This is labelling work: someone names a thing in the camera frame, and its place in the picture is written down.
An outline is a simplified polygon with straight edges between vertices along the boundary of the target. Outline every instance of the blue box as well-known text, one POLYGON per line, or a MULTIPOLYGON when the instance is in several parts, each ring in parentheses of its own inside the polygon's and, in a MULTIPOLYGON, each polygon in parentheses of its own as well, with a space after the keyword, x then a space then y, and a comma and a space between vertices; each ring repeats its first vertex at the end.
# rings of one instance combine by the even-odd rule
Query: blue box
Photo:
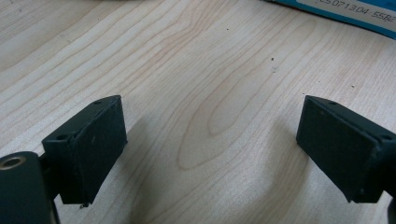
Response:
POLYGON ((267 0, 396 39, 396 0, 267 0))

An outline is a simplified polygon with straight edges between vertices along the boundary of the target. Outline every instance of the screw hole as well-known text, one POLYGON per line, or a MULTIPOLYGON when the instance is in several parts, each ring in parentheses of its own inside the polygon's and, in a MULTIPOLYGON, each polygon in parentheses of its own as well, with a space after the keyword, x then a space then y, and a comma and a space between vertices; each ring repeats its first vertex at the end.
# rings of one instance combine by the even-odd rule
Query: screw hole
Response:
POLYGON ((12 157, 5 161, 0 162, 0 170, 9 170, 14 167, 17 167, 24 163, 26 159, 24 157, 12 157))
POLYGON ((82 204, 82 205, 79 206, 79 209, 83 209, 83 208, 86 208, 86 207, 88 207, 88 206, 89 206, 88 203, 84 203, 84 204, 82 204))
POLYGON ((9 167, 9 166, 13 166, 13 165, 18 164, 19 162, 21 162, 21 159, 20 159, 20 158, 12 158, 11 160, 6 161, 6 162, 3 164, 3 166, 9 167))
POLYGON ((68 136, 69 136, 69 135, 67 135, 67 134, 61 134, 61 135, 58 135, 58 136, 56 137, 56 140, 64 140, 64 139, 66 139, 68 136))
POLYGON ((379 135, 381 138, 385 139, 385 140, 392 140, 392 137, 390 137, 389 135, 386 134, 381 134, 379 135))

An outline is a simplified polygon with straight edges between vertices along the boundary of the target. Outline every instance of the black plastic part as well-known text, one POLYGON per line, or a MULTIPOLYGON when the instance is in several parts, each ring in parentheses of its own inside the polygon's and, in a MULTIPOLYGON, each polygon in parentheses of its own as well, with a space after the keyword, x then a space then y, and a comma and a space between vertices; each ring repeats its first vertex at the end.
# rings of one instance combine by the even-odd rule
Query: black plastic part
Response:
POLYGON ((396 202, 394 199, 392 199, 388 207, 388 223, 396 224, 396 202))
POLYGON ((46 153, 41 155, 39 159, 47 193, 49 197, 54 200, 59 194, 63 177, 55 167, 50 166, 50 162, 46 153))
POLYGON ((297 143, 349 202, 376 203, 384 189, 394 197, 394 133, 336 102, 306 96, 297 143))
POLYGON ((43 141, 64 203, 92 203, 127 143, 121 98, 85 107, 43 141))
POLYGON ((59 223, 33 152, 0 159, 0 223, 59 223))

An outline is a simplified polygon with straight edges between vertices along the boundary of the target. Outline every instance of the wood grain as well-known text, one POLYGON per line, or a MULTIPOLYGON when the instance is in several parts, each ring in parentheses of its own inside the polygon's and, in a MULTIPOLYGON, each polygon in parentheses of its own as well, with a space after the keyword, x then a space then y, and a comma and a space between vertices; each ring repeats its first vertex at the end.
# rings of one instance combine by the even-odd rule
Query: wood grain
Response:
POLYGON ((307 94, 396 132, 396 42, 258 0, 0 2, 0 156, 122 96, 129 144, 62 223, 387 223, 296 145, 307 94))

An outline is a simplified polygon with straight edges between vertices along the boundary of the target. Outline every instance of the wooden table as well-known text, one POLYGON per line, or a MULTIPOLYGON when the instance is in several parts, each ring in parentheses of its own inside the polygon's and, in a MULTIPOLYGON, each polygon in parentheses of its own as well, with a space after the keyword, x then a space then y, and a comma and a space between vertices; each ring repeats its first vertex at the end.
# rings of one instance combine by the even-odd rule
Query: wooden table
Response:
POLYGON ((387 223, 296 145, 304 97, 396 132, 396 41, 258 0, 0 2, 0 156, 122 96, 129 144, 62 223, 387 223))

